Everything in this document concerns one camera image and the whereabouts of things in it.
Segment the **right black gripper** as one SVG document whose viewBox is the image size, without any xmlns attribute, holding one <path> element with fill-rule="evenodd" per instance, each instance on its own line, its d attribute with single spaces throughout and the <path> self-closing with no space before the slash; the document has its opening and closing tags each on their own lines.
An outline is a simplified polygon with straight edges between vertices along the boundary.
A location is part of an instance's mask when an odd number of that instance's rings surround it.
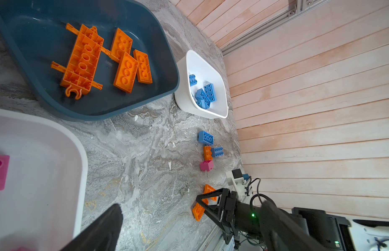
<svg viewBox="0 0 389 251">
<path fill-rule="evenodd" d="M 217 197 L 217 204 L 206 205 L 203 200 Z M 245 232 L 244 218 L 240 215 L 238 193 L 228 188 L 221 188 L 209 193 L 200 194 L 196 202 L 205 209 L 205 214 L 221 230 L 223 239 L 229 243 L 233 238 L 239 236 L 239 232 Z"/>
</svg>

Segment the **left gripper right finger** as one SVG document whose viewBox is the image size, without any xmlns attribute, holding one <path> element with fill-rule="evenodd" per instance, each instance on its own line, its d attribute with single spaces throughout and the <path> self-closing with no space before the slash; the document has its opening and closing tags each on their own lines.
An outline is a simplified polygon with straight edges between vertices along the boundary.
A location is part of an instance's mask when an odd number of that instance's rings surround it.
<svg viewBox="0 0 389 251">
<path fill-rule="evenodd" d="M 269 201 L 259 209 L 260 232 L 269 251 L 322 251 L 323 246 Z"/>
</svg>

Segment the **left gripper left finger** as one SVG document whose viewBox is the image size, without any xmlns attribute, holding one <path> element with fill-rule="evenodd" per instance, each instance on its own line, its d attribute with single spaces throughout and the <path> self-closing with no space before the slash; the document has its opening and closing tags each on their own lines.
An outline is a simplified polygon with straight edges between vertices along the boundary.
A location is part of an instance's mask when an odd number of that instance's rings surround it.
<svg viewBox="0 0 389 251">
<path fill-rule="evenodd" d="M 109 207 L 89 227 L 62 248 L 64 251 L 114 251 L 123 224 L 119 204 Z"/>
</svg>

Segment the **orange lego brick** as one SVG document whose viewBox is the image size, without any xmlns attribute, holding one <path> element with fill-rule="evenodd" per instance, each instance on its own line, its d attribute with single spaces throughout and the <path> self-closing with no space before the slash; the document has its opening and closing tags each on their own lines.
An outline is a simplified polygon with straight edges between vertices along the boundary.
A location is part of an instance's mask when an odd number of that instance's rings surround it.
<svg viewBox="0 0 389 251">
<path fill-rule="evenodd" d="M 138 61 L 130 56 L 129 53 L 125 52 L 119 62 L 113 85 L 124 92 L 131 93 L 138 66 Z"/>
<path fill-rule="evenodd" d="M 211 161 L 213 159 L 212 152 L 211 152 L 211 146 L 204 146 L 204 159 L 205 161 Z"/>
<path fill-rule="evenodd" d="M 119 63 L 125 53 L 130 54 L 132 44 L 132 38 L 130 38 L 120 28 L 117 28 L 110 50 L 110 57 Z"/>
<path fill-rule="evenodd" d="M 196 203 L 192 209 L 192 213 L 193 213 L 195 220 L 200 221 L 202 216 L 205 213 L 205 209 L 199 203 Z"/>
<path fill-rule="evenodd" d="M 211 192 L 214 192 L 216 191 L 216 189 L 214 189 L 212 186 L 210 186 L 209 184 L 206 184 L 205 187 L 204 187 L 204 194 L 206 193 L 211 193 Z M 213 201 L 217 201 L 218 198 L 217 197 L 210 197 L 211 200 Z"/>
<path fill-rule="evenodd" d="M 134 58 L 138 61 L 137 79 L 139 83 L 151 84 L 153 82 L 148 55 L 142 51 L 134 50 Z"/>
</svg>

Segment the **pink lego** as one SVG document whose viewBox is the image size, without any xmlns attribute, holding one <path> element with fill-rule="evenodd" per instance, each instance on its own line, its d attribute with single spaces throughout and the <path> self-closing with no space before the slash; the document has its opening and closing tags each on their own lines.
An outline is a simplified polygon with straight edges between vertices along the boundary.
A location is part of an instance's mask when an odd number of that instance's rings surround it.
<svg viewBox="0 0 389 251">
<path fill-rule="evenodd" d="M 5 189 L 9 161 L 9 155 L 0 155 L 0 191 Z"/>
<path fill-rule="evenodd" d="M 203 172 L 209 172 L 213 169 L 214 167 L 214 162 L 213 160 L 209 160 L 209 161 L 203 161 L 199 164 L 200 166 L 200 170 L 203 171 Z"/>
</svg>

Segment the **blue lego brick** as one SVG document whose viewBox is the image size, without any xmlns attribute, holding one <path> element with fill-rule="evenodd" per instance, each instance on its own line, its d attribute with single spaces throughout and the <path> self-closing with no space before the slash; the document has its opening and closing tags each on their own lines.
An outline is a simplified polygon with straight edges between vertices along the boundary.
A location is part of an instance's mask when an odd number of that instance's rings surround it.
<svg viewBox="0 0 389 251">
<path fill-rule="evenodd" d="M 210 99 L 210 102 L 216 101 L 215 89 L 212 83 L 209 83 L 204 86 L 204 92 L 207 95 L 207 97 Z"/>
<path fill-rule="evenodd" d="M 198 141 L 204 145 L 208 145 L 208 146 L 214 145 L 213 135 L 211 135 L 205 131 L 200 131 L 198 133 Z"/>
<path fill-rule="evenodd" d="M 213 158 L 217 158 L 224 155 L 223 147 L 212 147 L 211 148 L 211 154 Z"/>
<path fill-rule="evenodd" d="M 195 98 L 196 100 L 205 100 L 207 102 L 210 102 L 210 99 L 207 97 L 203 89 L 197 90 Z"/>
<path fill-rule="evenodd" d="M 194 86 L 197 84 L 196 76 L 194 74 L 189 75 L 189 85 Z"/>
</svg>

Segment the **small blue lego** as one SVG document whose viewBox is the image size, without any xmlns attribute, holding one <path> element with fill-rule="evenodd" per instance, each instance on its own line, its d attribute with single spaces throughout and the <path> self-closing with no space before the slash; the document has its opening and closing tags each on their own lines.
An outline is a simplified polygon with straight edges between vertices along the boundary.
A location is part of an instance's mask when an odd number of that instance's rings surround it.
<svg viewBox="0 0 389 251">
<path fill-rule="evenodd" d="M 210 108 L 210 102 L 207 102 L 205 100 L 197 100 L 196 104 L 202 108 L 202 109 L 209 109 Z"/>
</svg>

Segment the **long orange lego stack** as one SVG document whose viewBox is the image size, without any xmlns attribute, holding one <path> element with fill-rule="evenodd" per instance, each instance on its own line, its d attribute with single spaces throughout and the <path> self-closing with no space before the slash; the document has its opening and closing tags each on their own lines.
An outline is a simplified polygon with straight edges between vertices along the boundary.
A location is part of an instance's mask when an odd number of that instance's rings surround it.
<svg viewBox="0 0 389 251">
<path fill-rule="evenodd" d="M 52 62 L 51 68 L 64 74 L 60 86 L 65 88 L 65 95 L 70 97 L 74 93 L 75 99 L 79 100 L 83 95 L 87 95 L 92 87 L 102 89 L 102 85 L 95 82 L 94 77 L 104 49 L 104 39 L 98 35 L 95 26 L 88 28 L 81 25 L 77 30 L 68 23 L 66 29 L 77 35 L 70 59 L 66 67 Z"/>
</svg>

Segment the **orange lego brick top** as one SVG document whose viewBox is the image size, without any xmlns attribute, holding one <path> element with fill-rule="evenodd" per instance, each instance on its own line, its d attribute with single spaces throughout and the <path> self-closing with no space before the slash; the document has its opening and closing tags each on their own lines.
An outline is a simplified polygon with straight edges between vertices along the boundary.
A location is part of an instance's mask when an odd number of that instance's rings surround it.
<svg viewBox="0 0 389 251">
<path fill-rule="evenodd" d="M 125 53 L 130 54 L 132 44 L 132 38 L 130 38 L 120 28 L 117 28 L 110 50 L 110 57 L 119 63 Z"/>
</svg>

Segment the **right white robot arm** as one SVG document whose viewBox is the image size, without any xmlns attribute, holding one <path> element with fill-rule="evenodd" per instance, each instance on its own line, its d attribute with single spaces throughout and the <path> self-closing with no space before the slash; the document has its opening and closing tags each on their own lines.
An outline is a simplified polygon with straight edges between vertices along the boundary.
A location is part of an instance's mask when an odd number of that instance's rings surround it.
<svg viewBox="0 0 389 251">
<path fill-rule="evenodd" d="M 222 230 L 226 243 L 243 234 L 264 251 L 389 251 L 389 222 L 353 220 L 323 210 L 279 209 L 268 196 L 257 193 L 249 203 L 221 188 L 200 194 L 196 202 Z"/>
</svg>

